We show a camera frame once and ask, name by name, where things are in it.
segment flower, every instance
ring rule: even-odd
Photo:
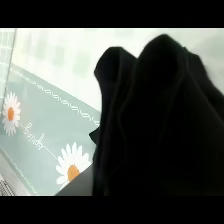
[[[4,124],[4,130],[6,130],[6,134],[10,136],[16,133],[16,128],[18,128],[18,121],[20,120],[20,102],[17,102],[17,96],[12,92],[7,94],[5,98],[4,106],[3,106],[3,116],[2,123]]]
[[[57,184],[62,184],[60,189],[64,188],[91,165],[89,154],[85,153],[82,156],[82,146],[77,149],[76,142],[72,145],[72,151],[69,144],[67,144],[66,151],[62,148],[61,153],[63,159],[58,156],[60,166],[56,166],[56,170],[62,175],[56,181]]]

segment yellow flower center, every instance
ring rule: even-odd
[[[76,166],[72,165],[68,169],[68,180],[71,182],[79,175],[79,170]]]
[[[8,119],[9,119],[10,121],[12,121],[13,118],[14,118],[14,110],[12,109],[12,107],[10,107],[10,108],[8,109]]]

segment white dotted line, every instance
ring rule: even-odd
[[[32,189],[33,193],[36,196],[40,196],[37,191],[35,190],[35,188],[30,184],[30,182],[27,180],[27,178],[23,175],[23,172],[17,167],[16,163],[14,163],[14,161],[12,160],[12,158],[8,155],[8,153],[6,152],[6,150],[0,145],[2,151],[5,153],[5,155],[8,157],[8,159],[11,161],[11,163],[14,165],[15,169],[18,171],[18,173],[21,175],[21,177],[26,181],[26,183],[29,185],[29,187]]]
[[[97,126],[100,125],[100,122],[99,121],[95,121],[94,120],[94,117],[91,117],[89,114],[87,113],[82,113],[81,110],[77,107],[77,106],[73,106],[71,103],[69,103],[67,100],[62,100],[62,98],[58,95],[54,95],[54,93],[49,90],[49,89],[45,89],[42,85],[39,85],[37,82],[31,80],[30,78],[24,76],[21,72],[13,69],[13,68],[10,68],[10,71],[11,72],[14,72],[17,76],[21,77],[21,78],[24,78],[27,82],[30,82],[31,84],[37,86],[38,89],[44,91],[46,94],[49,94],[51,95],[54,99],[57,99],[58,101],[60,101],[62,104],[64,105],[68,105],[68,107],[70,107],[72,110],[76,110],[78,113],[81,114],[82,117],[84,118],[89,118],[90,121],[93,121],[93,123]]]

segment black garment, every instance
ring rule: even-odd
[[[109,48],[95,75],[93,195],[224,193],[224,97],[197,55],[161,35],[137,59]]]

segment daisy print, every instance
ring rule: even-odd
[[[89,154],[82,155],[82,146],[77,148],[76,142],[73,143],[72,149],[67,144],[66,150],[61,149],[61,153],[63,158],[58,157],[60,166],[56,166],[56,170],[62,175],[56,181],[61,185],[60,190],[91,165]]]
[[[4,130],[6,134],[10,137],[16,133],[16,127],[18,128],[18,121],[20,120],[20,102],[17,101],[17,96],[15,93],[7,94],[4,105],[2,115],[4,118],[2,119],[2,123],[4,124]]]

